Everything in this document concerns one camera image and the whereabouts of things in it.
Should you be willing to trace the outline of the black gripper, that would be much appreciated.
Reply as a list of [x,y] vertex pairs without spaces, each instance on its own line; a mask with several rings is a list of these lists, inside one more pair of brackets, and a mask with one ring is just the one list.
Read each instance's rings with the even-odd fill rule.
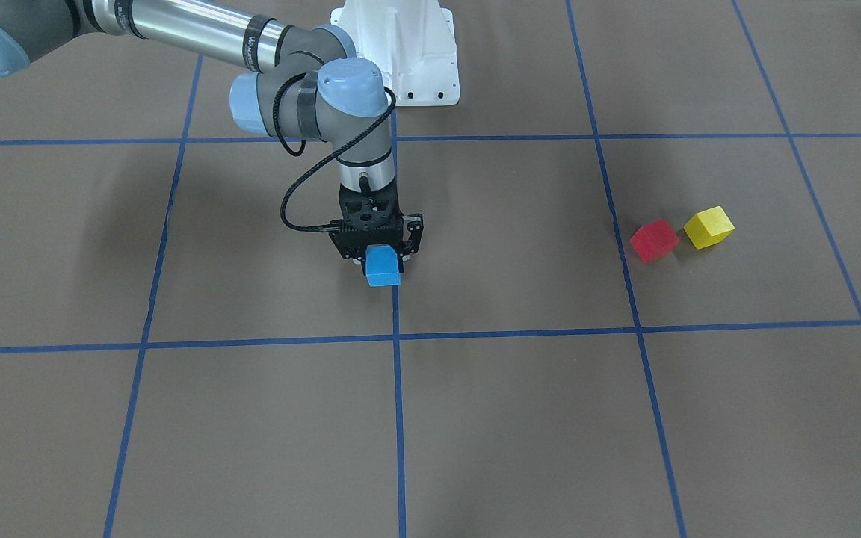
[[327,234],[339,255],[363,268],[368,246],[392,245],[398,253],[398,273],[404,273],[404,263],[419,252],[425,222],[420,212],[401,211],[398,185],[389,183],[368,193],[341,186],[338,201],[342,217],[330,222]]

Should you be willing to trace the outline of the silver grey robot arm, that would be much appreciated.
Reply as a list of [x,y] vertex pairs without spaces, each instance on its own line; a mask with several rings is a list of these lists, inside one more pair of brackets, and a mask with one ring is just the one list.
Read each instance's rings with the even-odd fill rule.
[[284,227],[328,238],[373,287],[402,282],[426,225],[398,197],[396,92],[347,31],[215,1],[0,1],[0,78],[85,37],[239,68],[228,101],[242,132],[272,137],[294,158],[311,143],[328,146],[283,191]]

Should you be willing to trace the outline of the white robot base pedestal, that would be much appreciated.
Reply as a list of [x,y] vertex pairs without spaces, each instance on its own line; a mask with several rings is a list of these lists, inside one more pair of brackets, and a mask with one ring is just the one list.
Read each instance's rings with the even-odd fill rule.
[[400,107],[448,107],[461,98],[454,14],[437,1],[345,1],[330,21],[360,58],[377,64]]

